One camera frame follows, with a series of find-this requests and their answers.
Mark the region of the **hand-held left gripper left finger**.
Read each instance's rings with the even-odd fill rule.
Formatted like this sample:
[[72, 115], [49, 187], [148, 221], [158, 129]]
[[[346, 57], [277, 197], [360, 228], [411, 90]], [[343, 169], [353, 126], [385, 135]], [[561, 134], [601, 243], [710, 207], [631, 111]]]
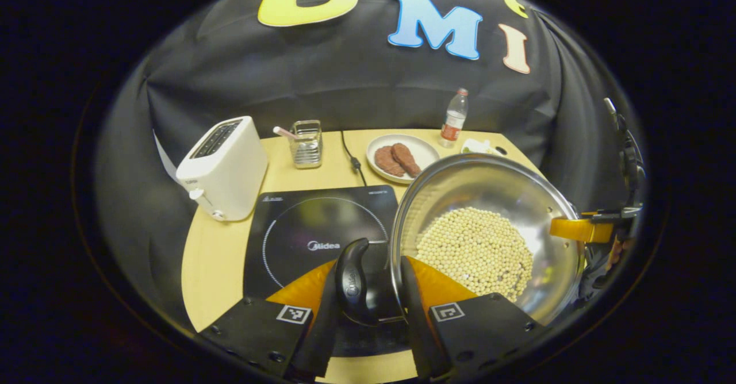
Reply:
[[269, 298], [242, 298], [200, 336], [220, 352], [277, 379], [314, 381], [325, 376], [340, 313], [335, 263], [321, 264]]

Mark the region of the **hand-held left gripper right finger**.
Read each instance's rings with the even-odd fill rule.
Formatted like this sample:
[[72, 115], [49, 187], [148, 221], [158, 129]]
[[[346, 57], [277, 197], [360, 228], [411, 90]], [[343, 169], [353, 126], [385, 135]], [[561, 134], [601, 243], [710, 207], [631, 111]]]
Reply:
[[541, 335], [541, 324], [499, 293], [475, 297], [410, 256], [400, 263], [402, 307], [421, 381], [478, 381]]

